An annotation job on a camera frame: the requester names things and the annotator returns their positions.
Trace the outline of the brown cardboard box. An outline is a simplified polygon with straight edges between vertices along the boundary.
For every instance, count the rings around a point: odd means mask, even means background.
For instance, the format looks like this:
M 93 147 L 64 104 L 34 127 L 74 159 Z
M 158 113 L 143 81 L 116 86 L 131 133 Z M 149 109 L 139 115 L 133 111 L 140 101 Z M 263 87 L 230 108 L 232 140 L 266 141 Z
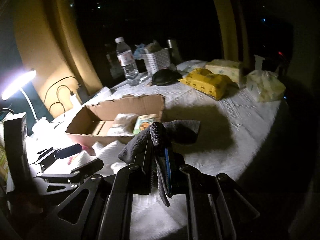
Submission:
M 107 145 L 115 140 L 127 144 L 135 136 L 135 126 L 146 129 L 151 118 L 162 117 L 165 97 L 159 94 L 127 96 L 86 105 L 66 129 L 74 142 L 91 147 L 96 142 Z

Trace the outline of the pale tissue box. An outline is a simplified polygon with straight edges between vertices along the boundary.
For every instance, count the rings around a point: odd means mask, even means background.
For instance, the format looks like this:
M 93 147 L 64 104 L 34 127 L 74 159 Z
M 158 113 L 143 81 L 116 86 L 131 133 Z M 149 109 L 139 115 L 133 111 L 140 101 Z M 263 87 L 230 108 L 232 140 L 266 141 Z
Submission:
M 213 60 L 207 62 L 205 68 L 213 74 L 226 75 L 239 87 L 242 83 L 242 62 L 230 60 Z

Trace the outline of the white power bank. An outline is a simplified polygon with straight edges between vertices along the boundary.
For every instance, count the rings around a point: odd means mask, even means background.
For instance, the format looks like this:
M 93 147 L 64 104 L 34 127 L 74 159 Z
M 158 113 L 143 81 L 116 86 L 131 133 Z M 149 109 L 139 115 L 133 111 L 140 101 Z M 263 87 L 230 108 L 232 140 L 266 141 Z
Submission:
M 74 108 L 81 108 L 81 103 L 78 100 L 78 98 L 76 97 L 76 94 L 71 92 L 69 99 L 70 99 L 70 102 L 72 103 Z

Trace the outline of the white lace tablecloth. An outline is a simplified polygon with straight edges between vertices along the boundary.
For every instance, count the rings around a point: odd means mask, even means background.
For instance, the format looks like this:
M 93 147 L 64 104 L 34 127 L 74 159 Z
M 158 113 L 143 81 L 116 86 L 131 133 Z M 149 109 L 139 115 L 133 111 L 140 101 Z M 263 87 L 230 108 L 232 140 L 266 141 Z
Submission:
M 216 175 L 223 172 L 234 179 L 239 178 L 252 162 L 267 138 L 280 107 L 279 101 L 256 102 L 246 88 L 235 85 L 227 89 L 223 99 L 216 101 L 180 82 L 168 86 L 148 86 L 142 83 L 135 87 L 121 83 L 111 90 L 102 89 L 84 106 L 127 96 L 153 94 L 165 97 L 162 112 L 164 122 L 201 122 L 195 144 L 174 145 L 174 150 L 184 156 L 185 162 L 203 173 Z M 48 130 L 51 139 L 37 140 L 35 136 L 28 139 L 29 161 L 36 159 L 35 150 L 45 144 L 64 147 L 74 143 L 66 135 L 66 129 L 80 109 L 73 109 L 52 123 Z M 67 164 L 68 158 L 59 159 L 47 169 L 47 173 L 67 174 L 93 159 L 96 157 L 73 165 Z

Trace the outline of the clear water bottle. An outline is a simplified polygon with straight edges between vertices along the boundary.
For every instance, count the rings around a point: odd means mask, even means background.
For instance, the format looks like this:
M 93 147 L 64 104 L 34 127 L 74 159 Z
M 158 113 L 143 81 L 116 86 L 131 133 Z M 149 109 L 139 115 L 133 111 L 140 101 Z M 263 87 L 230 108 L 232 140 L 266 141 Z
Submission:
M 118 37 L 115 39 L 117 44 L 116 54 L 121 65 L 127 83 L 130 86 L 136 86 L 139 84 L 139 71 L 133 58 L 133 53 L 131 48 L 125 43 L 123 37 Z

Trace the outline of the pink fluffy pouch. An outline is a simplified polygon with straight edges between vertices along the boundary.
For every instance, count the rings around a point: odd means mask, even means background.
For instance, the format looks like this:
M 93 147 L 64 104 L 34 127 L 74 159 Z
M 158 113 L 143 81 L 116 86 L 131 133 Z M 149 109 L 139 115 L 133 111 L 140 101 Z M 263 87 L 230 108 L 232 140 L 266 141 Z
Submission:
M 83 145 L 82 151 L 68 158 L 68 165 L 73 165 L 83 160 L 90 159 L 92 156 L 96 156 L 93 148 Z

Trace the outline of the grey cloth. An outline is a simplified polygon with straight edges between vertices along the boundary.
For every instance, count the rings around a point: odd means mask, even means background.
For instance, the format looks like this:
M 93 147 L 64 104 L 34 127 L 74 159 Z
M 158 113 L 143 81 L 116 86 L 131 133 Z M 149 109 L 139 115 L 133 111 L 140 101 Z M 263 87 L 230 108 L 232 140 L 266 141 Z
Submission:
M 132 164 L 136 157 L 147 154 L 151 157 L 150 183 L 157 187 L 161 201 L 169 206 L 172 197 L 171 171 L 173 153 L 172 143 L 192 145 L 197 142 L 201 122 L 198 120 L 174 120 L 153 122 L 139 132 L 118 154 L 126 164 Z

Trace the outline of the metal thermos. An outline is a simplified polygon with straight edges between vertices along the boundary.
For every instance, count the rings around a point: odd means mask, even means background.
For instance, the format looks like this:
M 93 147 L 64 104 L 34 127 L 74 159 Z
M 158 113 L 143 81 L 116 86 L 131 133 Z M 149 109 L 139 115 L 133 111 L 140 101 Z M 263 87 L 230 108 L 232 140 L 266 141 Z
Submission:
M 180 64 L 182 60 L 180 57 L 180 53 L 178 51 L 176 41 L 168 40 L 168 50 L 169 50 L 171 62 L 175 65 Z

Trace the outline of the cotton swab pack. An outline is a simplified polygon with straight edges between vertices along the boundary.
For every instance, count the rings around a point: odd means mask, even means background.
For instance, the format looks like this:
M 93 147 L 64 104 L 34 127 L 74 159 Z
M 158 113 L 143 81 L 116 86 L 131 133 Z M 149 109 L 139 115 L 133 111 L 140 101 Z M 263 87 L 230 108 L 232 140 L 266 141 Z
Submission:
M 138 118 L 137 114 L 118 113 L 112 126 L 107 132 L 107 136 L 131 136 Z

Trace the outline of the white perforated basket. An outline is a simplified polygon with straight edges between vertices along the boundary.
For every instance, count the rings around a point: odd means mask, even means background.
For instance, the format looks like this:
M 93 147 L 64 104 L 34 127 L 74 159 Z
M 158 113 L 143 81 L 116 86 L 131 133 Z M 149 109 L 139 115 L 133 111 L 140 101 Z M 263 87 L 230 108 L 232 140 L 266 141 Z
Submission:
M 149 75 L 153 75 L 161 69 L 166 69 L 171 64 L 169 51 L 167 48 L 155 53 L 143 54 L 142 57 Z

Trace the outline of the black charger block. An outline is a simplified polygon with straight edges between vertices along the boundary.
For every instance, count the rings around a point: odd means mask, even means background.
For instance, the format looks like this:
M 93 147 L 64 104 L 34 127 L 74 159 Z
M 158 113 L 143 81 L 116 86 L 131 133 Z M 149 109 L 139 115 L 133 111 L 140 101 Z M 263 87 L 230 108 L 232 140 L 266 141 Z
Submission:
M 76 93 L 77 93 L 80 101 L 82 102 L 82 104 L 86 103 L 90 99 L 90 96 L 89 96 L 87 90 L 83 86 L 79 86 L 76 89 Z

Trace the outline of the white towel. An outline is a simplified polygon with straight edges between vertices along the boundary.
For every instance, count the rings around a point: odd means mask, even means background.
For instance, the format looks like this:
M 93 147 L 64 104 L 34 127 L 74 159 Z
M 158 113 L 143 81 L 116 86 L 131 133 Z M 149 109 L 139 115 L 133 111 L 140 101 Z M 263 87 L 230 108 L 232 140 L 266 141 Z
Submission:
M 117 172 L 127 164 L 118 158 L 119 153 L 124 149 L 125 144 L 118 140 L 103 146 L 100 142 L 96 142 L 92 148 L 95 152 L 95 157 L 102 160 L 104 166 L 97 174 L 103 177 L 117 174 Z

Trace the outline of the small colourful box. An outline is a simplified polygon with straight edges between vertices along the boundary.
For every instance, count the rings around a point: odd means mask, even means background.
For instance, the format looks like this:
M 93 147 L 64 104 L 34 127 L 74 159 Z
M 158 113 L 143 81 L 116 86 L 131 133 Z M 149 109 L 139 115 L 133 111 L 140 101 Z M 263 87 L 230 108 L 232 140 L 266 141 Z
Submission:
M 147 129 L 154 122 L 160 122 L 160 118 L 157 114 L 140 115 L 136 120 L 133 134 L 136 135 Z

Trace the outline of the crumpled plastic bag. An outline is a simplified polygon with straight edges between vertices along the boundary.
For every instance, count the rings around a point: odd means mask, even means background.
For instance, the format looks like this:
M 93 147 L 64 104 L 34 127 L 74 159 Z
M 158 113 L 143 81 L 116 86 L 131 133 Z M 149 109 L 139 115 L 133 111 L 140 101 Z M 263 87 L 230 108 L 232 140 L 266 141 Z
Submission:
M 265 70 L 250 72 L 246 76 L 246 88 L 256 102 L 278 101 L 286 89 L 276 73 Z

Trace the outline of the yellow tissue pack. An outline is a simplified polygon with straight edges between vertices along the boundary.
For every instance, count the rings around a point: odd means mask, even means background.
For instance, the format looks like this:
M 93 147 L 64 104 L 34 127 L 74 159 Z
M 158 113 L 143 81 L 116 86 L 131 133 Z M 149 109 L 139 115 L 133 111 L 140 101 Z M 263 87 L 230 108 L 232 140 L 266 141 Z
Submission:
M 233 81 L 227 75 L 214 74 L 205 68 L 195 68 L 179 81 L 219 101 Z

